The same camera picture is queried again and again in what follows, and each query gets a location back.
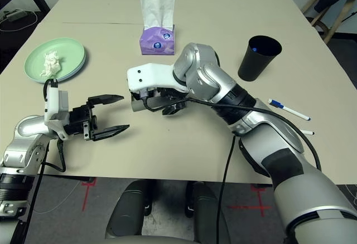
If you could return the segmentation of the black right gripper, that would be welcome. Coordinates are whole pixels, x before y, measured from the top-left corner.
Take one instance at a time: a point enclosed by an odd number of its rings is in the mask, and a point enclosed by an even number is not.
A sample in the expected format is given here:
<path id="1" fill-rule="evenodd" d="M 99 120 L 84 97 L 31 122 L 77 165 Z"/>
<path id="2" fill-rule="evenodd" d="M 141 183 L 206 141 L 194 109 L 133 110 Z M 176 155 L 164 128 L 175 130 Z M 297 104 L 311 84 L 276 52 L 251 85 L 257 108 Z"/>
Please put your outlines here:
<path id="1" fill-rule="evenodd" d="M 158 88 L 159 97 L 157 106 L 167 106 L 162 110 L 162 115 L 173 115 L 187 107 L 187 103 L 180 103 L 180 100 L 186 99 L 188 93 L 179 92 L 173 88 Z"/>

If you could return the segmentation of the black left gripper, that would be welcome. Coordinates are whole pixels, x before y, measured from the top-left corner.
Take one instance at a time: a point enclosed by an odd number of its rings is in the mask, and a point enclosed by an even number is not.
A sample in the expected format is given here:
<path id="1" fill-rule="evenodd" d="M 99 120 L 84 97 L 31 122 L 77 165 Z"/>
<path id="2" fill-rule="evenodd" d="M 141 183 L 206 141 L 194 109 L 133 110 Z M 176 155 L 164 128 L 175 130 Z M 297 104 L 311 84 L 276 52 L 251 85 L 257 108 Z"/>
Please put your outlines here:
<path id="1" fill-rule="evenodd" d="M 117 125 L 95 133 L 98 129 L 97 116 L 93 115 L 92 111 L 94 105 L 112 104 L 123 99 L 123 96 L 111 94 L 89 97 L 88 103 L 69 112 L 69 123 L 64 126 L 65 132 L 68 135 L 82 134 L 85 140 L 100 141 L 125 131 L 130 125 Z"/>

